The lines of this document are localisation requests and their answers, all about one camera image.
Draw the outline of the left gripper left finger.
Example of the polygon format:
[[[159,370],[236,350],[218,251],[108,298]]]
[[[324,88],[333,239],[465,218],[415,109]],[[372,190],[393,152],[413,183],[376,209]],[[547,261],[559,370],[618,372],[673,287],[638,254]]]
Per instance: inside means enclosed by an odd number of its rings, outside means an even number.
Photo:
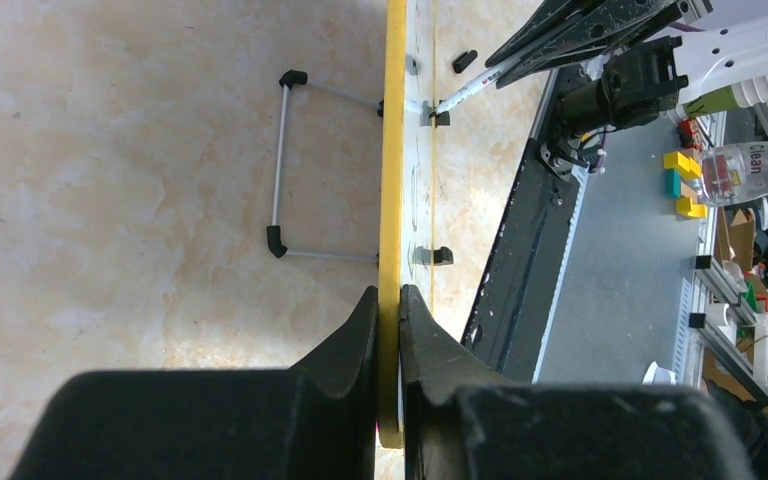
[[[291,367],[302,390],[287,441],[289,479],[373,477],[378,321],[378,289],[370,286],[348,319]]]

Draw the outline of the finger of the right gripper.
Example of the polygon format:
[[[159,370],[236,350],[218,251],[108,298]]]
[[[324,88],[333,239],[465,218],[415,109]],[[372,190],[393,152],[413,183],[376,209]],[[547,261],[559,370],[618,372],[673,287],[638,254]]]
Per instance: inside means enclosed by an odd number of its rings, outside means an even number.
[[[545,1],[526,24],[484,63],[487,68],[511,58],[518,66],[554,68],[589,60],[609,48],[616,28],[611,17],[621,1]]]
[[[690,24],[711,13],[709,0],[544,1],[495,51],[497,65],[514,61],[495,87],[633,46],[672,23]]]

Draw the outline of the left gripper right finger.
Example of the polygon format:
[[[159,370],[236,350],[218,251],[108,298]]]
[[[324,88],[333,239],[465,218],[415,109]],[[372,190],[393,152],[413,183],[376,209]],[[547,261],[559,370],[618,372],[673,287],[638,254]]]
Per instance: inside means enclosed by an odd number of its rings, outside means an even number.
[[[401,287],[399,355],[408,479],[475,479],[487,435],[470,400],[510,380],[434,319],[419,288]]]

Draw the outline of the yellow-framed whiteboard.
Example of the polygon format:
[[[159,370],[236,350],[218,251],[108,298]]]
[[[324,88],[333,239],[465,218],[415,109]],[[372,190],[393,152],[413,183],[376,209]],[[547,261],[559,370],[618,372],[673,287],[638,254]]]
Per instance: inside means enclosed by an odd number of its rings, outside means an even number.
[[[377,330],[377,429],[382,447],[404,445],[399,304],[404,285],[428,305],[434,286],[435,2],[386,8]]]

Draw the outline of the black marker cap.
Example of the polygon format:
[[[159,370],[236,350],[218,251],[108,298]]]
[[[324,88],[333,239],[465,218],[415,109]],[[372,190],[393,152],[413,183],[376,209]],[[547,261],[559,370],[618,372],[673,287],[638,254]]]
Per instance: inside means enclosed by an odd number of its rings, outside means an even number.
[[[455,74],[462,74],[478,57],[476,50],[468,50],[460,54],[451,62]]]

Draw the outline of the white marker pen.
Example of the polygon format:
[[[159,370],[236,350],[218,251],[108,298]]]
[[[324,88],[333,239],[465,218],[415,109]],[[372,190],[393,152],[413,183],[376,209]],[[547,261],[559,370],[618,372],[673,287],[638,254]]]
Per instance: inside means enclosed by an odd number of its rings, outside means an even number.
[[[444,99],[431,111],[430,116],[439,117],[440,115],[449,112],[467,98],[475,95],[485,87],[494,84],[503,74],[507,73],[519,62],[519,58],[511,57],[491,68],[488,68],[476,78],[467,82],[454,94]]]

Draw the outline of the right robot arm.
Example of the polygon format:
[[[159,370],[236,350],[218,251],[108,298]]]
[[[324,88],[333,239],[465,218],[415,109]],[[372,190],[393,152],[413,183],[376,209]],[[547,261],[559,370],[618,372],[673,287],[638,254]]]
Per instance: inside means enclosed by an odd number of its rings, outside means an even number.
[[[678,1],[544,1],[485,62],[502,89],[533,73],[600,55],[602,74],[550,99],[538,155],[553,172],[589,167],[581,135],[642,126],[663,112],[735,84],[768,100],[768,15],[722,27],[657,37],[684,14]]]

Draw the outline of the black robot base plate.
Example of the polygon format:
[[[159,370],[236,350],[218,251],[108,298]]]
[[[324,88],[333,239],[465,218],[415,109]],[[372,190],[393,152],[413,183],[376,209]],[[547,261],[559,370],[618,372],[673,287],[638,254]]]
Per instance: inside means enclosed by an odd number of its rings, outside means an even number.
[[[542,146],[557,97],[587,80],[578,67],[547,80],[461,337],[475,357],[517,382],[531,382],[578,191],[571,175],[543,163]]]

